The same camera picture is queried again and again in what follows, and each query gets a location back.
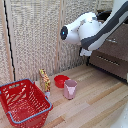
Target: cable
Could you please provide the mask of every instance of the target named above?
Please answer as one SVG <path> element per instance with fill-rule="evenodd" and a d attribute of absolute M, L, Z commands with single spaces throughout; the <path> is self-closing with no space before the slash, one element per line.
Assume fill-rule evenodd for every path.
<path fill-rule="evenodd" d="M 100 15 L 101 15 L 101 14 L 103 14 L 103 13 L 111 12 L 111 11 L 112 11 L 112 10 L 103 11 L 103 12 L 101 12 L 101 13 L 97 14 L 96 16 L 98 17 L 98 16 L 100 16 Z"/>

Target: floor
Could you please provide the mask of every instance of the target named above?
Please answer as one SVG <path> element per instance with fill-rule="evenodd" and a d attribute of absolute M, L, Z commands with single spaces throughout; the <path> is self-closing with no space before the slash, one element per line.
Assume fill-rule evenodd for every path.
<path fill-rule="evenodd" d="M 128 101 L 128 86 L 100 70 L 82 65 L 60 74 L 77 81 L 75 98 L 67 100 L 63 89 L 51 80 L 53 104 L 42 128 L 110 128 Z M 0 128 L 13 128 L 0 106 Z"/>

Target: basket handle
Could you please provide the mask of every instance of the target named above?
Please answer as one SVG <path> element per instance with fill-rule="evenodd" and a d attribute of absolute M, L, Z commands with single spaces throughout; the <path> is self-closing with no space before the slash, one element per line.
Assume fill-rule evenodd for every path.
<path fill-rule="evenodd" d="M 50 107 L 49 107 L 49 108 L 47 108 L 47 109 L 45 109 L 45 110 L 43 110 L 43 111 L 41 111 L 41 112 L 39 112 L 39 113 L 37 113 L 37 114 L 35 114 L 35 115 L 32 115 L 32 116 L 30 116 L 30 117 L 28 117 L 28 118 L 26 118 L 26 119 L 24 119 L 24 120 L 21 120 L 21 121 L 19 121 L 19 122 L 15 121 L 15 120 L 13 119 L 12 114 L 11 114 L 10 111 L 8 111 L 7 113 L 9 113 L 9 115 L 10 115 L 10 117 L 11 117 L 13 123 L 15 123 L 15 124 L 23 123 L 23 122 L 25 122 L 25 121 L 27 121 L 27 120 L 29 120 L 29 119 L 35 117 L 35 116 L 38 116 L 38 115 L 40 115 L 40 114 L 42 114 L 42 113 L 44 113 L 44 112 L 46 112 L 46 111 L 49 111 L 49 110 L 52 108 L 52 104 L 51 104 L 50 101 L 47 99 L 47 97 L 45 97 L 45 99 L 46 99 L 46 100 L 48 101 L 48 103 L 50 104 Z"/>

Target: red cup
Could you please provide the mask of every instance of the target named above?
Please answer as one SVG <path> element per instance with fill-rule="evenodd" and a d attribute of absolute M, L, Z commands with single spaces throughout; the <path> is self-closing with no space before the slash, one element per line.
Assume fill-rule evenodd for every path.
<path fill-rule="evenodd" d="M 65 80 L 68 80 L 69 77 L 67 76 L 64 76 L 64 75 L 58 75 L 54 78 L 54 81 L 55 81 L 55 85 L 58 87 L 58 88 L 64 88 L 64 82 Z"/>

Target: red basket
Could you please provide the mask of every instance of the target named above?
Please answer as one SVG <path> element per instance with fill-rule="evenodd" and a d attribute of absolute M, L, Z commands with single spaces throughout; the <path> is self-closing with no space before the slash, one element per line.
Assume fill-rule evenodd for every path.
<path fill-rule="evenodd" d="M 0 101 L 11 125 L 16 128 L 40 128 L 53 108 L 29 79 L 0 86 Z"/>

